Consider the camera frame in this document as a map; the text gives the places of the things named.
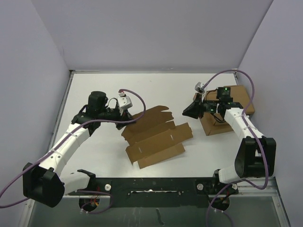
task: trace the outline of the cardboard box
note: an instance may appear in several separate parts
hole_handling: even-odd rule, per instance
[[[230,87],[231,87],[231,97],[233,97],[233,101],[239,102],[239,103],[241,103],[241,105],[243,107],[246,107],[246,105],[250,101],[250,97],[247,94],[245,87],[243,85],[235,85],[235,86],[230,86]],[[207,93],[207,100],[209,100],[209,101],[217,100],[216,96],[217,96],[216,91],[210,91]],[[249,115],[249,114],[253,114],[254,112],[255,112],[255,108],[251,104],[251,105],[249,105],[249,107],[245,113],[247,115]],[[215,113],[215,115],[219,119],[222,119],[222,117],[218,113]],[[217,122],[210,113],[205,113],[204,117],[201,118],[200,121],[201,121],[203,129],[205,131],[205,134],[207,136],[232,131],[232,128],[228,123]]]
[[[144,117],[135,124],[127,125],[122,136],[129,143],[126,148],[131,163],[138,161],[144,168],[185,151],[182,142],[193,137],[188,123],[175,125],[166,106],[146,110]]]

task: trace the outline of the cable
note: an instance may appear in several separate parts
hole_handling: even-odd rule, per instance
[[[245,119],[245,117],[244,117],[247,108],[250,106],[250,104],[252,103],[252,100],[254,99],[254,96],[255,96],[255,85],[254,85],[254,83],[253,83],[251,77],[250,77],[246,72],[244,72],[244,71],[242,71],[242,70],[223,70],[223,71],[221,71],[221,72],[218,72],[218,73],[215,74],[214,76],[212,76],[212,77],[211,77],[211,78],[202,86],[201,89],[204,90],[204,89],[206,88],[206,86],[208,86],[208,84],[209,84],[215,77],[217,77],[218,75],[220,75],[220,74],[222,74],[222,73],[225,73],[225,72],[239,72],[239,73],[242,73],[243,75],[245,75],[245,76],[249,79],[249,81],[250,81],[250,83],[251,83],[251,88],[252,88],[251,97],[250,97],[249,103],[247,104],[247,106],[246,106],[246,107],[243,109],[243,111],[242,111],[242,119],[243,119],[245,125],[247,126],[247,128],[249,129],[250,133],[251,133],[251,134],[253,135],[253,137],[255,138],[255,140],[256,140],[256,142],[257,142],[259,148],[260,148],[260,152],[261,152],[261,154],[262,154],[262,159],[263,159],[264,168],[265,168],[265,182],[264,182],[264,185],[261,186],[261,187],[255,185],[253,182],[251,182],[251,181],[249,181],[249,180],[247,180],[247,179],[241,179],[240,181],[233,182],[233,183],[239,183],[239,182],[241,182],[241,181],[245,181],[245,182],[251,184],[252,186],[254,186],[255,188],[260,189],[260,190],[263,190],[263,189],[265,189],[265,188],[267,187],[268,178],[269,178],[268,165],[267,165],[267,161],[266,161],[266,157],[265,157],[265,152],[264,152],[264,149],[263,149],[263,147],[262,147],[262,144],[261,144],[259,138],[258,138],[257,135],[255,134],[255,132],[252,130],[252,128],[249,126],[248,122],[246,121],[246,119]],[[223,189],[220,190],[220,191],[218,192],[218,194],[215,195],[215,197],[213,198],[212,202],[211,202],[211,203],[209,204],[209,206],[208,206],[207,213],[206,213],[206,226],[208,226],[208,213],[209,213],[210,207],[212,206],[213,202],[217,199],[217,197],[218,197],[218,196],[221,194],[221,192],[223,192],[223,191],[224,191]]]
[[[35,163],[33,163],[32,165],[30,165],[28,168],[26,168],[25,170],[23,170],[20,174],[18,174],[14,179],[12,179],[0,192],[0,199],[2,197],[2,195],[4,194],[4,192],[17,180],[19,179],[23,174],[25,174],[26,172],[28,172],[30,169],[34,168],[35,166],[39,165],[42,161],[44,161],[45,159],[47,159],[48,157],[50,157],[54,151],[56,151],[59,147],[62,146],[62,144],[68,140],[68,138],[74,134],[77,130],[79,130],[80,128],[82,128],[83,126],[87,125],[87,124],[91,124],[91,123],[94,123],[94,122],[110,122],[110,123],[132,123],[132,122],[136,122],[137,120],[141,119],[144,114],[145,114],[145,111],[146,111],[146,105],[145,105],[145,102],[144,100],[135,92],[131,91],[131,90],[128,90],[128,89],[120,89],[119,92],[123,92],[123,91],[126,91],[126,92],[129,92],[135,96],[137,96],[142,104],[143,104],[143,112],[142,114],[137,117],[136,119],[133,119],[133,120],[130,120],[130,121],[124,121],[124,122],[120,122],[120,121],[111,121],[111,120],[91,120],[91,121],[88,121],[88,122],[85,122],[81,125],[79,125],[78,127],[76,127],[73,131],[71,131],[69,134],[66,135],[66,137],[63,138],[63,140],[60,141],[60,143],[58,143],[58,145],[56,147],[54,147],[51,151],[49,151],[45,156],[43,156],[42,158],[40,158],[38,161],[36,161]],[[22,203],[26,200],[28,200],[29,198],[24,198],[20,201],[17,201],[17,202],[14,202],[14,203],[11,203],[11,204],[7,204],[7,205],[0,205],[0,209],[3,209],[3,208],[8,208],[8,207],[12,207],[12,206],[15,206],[19,203]]]
[[[211,115],[214,117],[214,119],[217,121],[217,122],[219,122],[219,123],[225,123],[226,121],[223,119],[223,120],[221,120],[221,119],[219,119],[215,114],[213,114],[213,113],[211,113]]]
[[[118,99],[116,99],[116,98],[111,98],[111,99],[108,101],[107,106],[105,106],[105,108],[108,108],[110,101],[113,100],[113,99],[116,101],[116,104],[118,103]]]
[[[215,89],[215,90],[210,90],[210,91],[207,91],[207,94],[206,94],[206,96],[205,96],[205,101],[207,101],[207,96],[209,95],[209,93],[211,93],[211,92],[213,92],[213,91],[216,91],[217,89]]]
[[[208,202],[211,202],[209,195],[207,194],[207,191],[205,189],[203,189],[203,192],[206,195]]]
[[[207,101],[207,96],[208,96],[208,94],[211,93],[211,92],[214,92],[214,91],[216,91],[216,90],[217,90],[217,89],[207,91],[206,96],[205,96],[205,101]],[[217,116],[215,116],[213,113],[212,113],[211,115],[214,117],[214,119],[215,119],[218,123],[225,123],[225,122],[226,122],[224,119],[223,119],[223,120],[219,119],[219,118],[218,118]]]
[[[236,193],[236,191],[232,192],[232,193],[229,193],[228,195],[226,195],[222,200],[221,202],[224,202],[225,200],[227,200],[228,197],[230,197],[231,195],[234,195]]]
[[[206,211],[206,219],[205,219],[205,221],[206,221],[206,226],[207,226],[207,227],[208,227],[209,211],[210,211],[211,208],[213,208],[213,207],[212,207],[212,204],[213,204],[214,201],[218,198],[218,196],[219,196],[226,188],[228,188],[228,187],[231,186],[231,185],[232,185],[231,183],[225,185],[225,186],[224,186],[224,187],[215,195],[215,197],[213,197],[212,201],[209,203],[209,206],[208,206],[207,211]],[[234,223],[233,223],[233,220],[231,219],[231,217],[230,217],[227,213],[225,213],[223,210],[219,210],[219,211],[221,211],[222,213],[224,213],[224,214],[229,218],[229,220],[231,220],[232,226],[234,226]]]
[[[108,195],[108,196],[110,196],[110,198],[111,198],[110,203],[109,203],[109,205],[108,205],[106,208],[104,208],[103,210],[100,210],[100,211],[91,211],[91,212],[88,212],[88,211],[87,211],[88,214],[101,214],[101,213],[103,213],[104,211],[107,211],[109,208],[111,208],[111,206],[112,206],[113,203],[114,203],[114,197],[113,197],[113,195],[111,195],[111,194],[109,194],[109,193],[106,193],[106,192],[84,191],[84,190],[78,190],[78,192],[85,193],[85,194]],[[84,209],[84,207],[85,207],[86,205],[88,205],[88,204],[90,204],[90,202],[87,202],[87,203],[83,204],[82,207],[81,207],[81,210]]]

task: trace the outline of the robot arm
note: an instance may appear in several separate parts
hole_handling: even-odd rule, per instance
[[[106,106],[107,100],[106,94],[103,92],[94,91],[90,94],[88,104],[74,116],[65,134],[46,154],[49,157],[23,175],[23,194],[26,197],[54,207],[60,202],[63,195],[87,188],[95,183],[96,176],[81,169],[70,173],[67,177],[60,177],[60,175],[78,147],[93,134],[101,123],[93,122],[83,127],[81,124],[91,120],[125,122],[133,119],[127,110],[133,106],[131,99],[124,93],[119,93],[115,108]],[[117,123],[116,128],[121,129],[125,125],[127,123]]]
[[[202,118],[204,113],[219,113],[241,141],[234,165],[218,170],[219,181],[221,183],[233,183],[247,177],[265,176],[265,165],[260,148],[248,126],[261,142],[267,160],[268,173],[269,176],[272,176],[276,155],[275,140],[265,137],[252,124],[247,115],[242,115],[243,107],[240,103],[233,102],[233,98],[230,96],[230,87],[219,87],[217,89],[218,101],[205,101],[206,90],[202,90],[201,87],[201,83],[196,85],[195,90],[198,93],[193,103],[183,111],[183,115],[198,119]]]

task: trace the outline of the cardboard flap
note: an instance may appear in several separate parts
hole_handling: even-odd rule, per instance
[[[155,114],[157,112],[161,112],[161,111],[168,110],[168,109],[169,108],[167,106],[164,106],[164,105],[154,106],[153,108],[150,108],[150,109],[146,110],[144,116],[153,115],[153,114]],[[142,114],[142,112],[137,113],[137,114],[133,115],[133,118],[137,118],[141,114]]]
[[[136,142],[139,142],[141,140],[148,139],[149,137],[155,136],[159,133],[162,133],[164,131],[167,131],[169,129],[174,129],[175,123],[173,121],[165,122],[163,124],[157,125],[147,131],[141,132],[139,134],[135,134],[134,136],[130,137],[127,142],[129,145],[133,145]]]
[[[164,161],[168,158],[174,157],[176,155],[182,154],[185,151],[182,143],[179,143],[173,147],[167,148],[162,152],[158,152],[148,157],[144,157],[138,160],[139,168],[142,169],[147,166],[151,166],[155,163]]]
[[[212,119],[213,116],[211,116],[210,113],[205,113],[204,117],[200,119],[206,136],[232,131],[232,128],[229,124],[213,125]]]
[[[128,146],[126,152],[133,163],[139,159],[173,147],[192,137],[193,134],[189,125],[185,123]]]
[[[162,110],[168,110],[168,107],[158,105],[151,109],[146,110],[144,117],[139,119],[135,124],[128,125],[122,132],[122,136],[129,140],[135,134],[147,131],[159,124],[163,124],[170,120],[173,120],[172,112],[162,112]],[[138,113],[133,118],[138,117],[142,113]]]

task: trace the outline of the gray wall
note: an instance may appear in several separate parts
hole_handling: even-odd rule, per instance
[[[72,70],[239,66],[272,0],[32,0]]]
[[[256,86],[253,121],[277,141],[275,174],[292,227],[303,223],[302,12],[303,1],[274,0],[240,65]]]
[[[47,151],[69,71],[30,0],[0,1],[0,172],[2,189]],[[0,200],[23,198],[22,183]],[[24,205],[0,209],[16,227]]]

